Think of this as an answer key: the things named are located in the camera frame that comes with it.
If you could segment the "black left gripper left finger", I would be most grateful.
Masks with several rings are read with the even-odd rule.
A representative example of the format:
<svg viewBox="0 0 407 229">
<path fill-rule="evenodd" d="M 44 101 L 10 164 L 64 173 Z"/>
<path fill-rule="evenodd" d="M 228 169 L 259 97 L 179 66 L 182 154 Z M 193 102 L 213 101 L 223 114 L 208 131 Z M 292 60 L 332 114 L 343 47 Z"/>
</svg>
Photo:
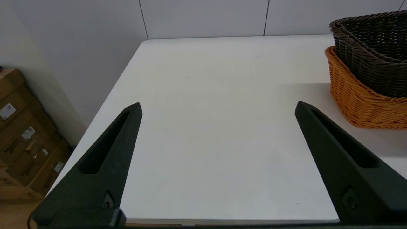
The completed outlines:
<svg viewBox="0 0 407 229">
<path fill-rule="evenodd" d="M 125 108 L 32 212 L 29 226 L 124 227 L 120 204 L 141 119 L 140 103 Z"/>
</svg>

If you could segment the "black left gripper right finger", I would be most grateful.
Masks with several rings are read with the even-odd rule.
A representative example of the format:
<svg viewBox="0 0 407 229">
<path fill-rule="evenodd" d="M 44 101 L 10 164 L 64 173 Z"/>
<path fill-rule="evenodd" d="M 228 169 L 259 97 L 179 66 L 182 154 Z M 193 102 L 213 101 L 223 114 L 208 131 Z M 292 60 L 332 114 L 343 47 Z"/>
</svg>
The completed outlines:
<svg viewBox="0 0 407 229">
<path fill-rule="evenodd" d="M 405 224 L 406 179 L 311 104 L 295 117 L 342 224 Z"/>
</svg>

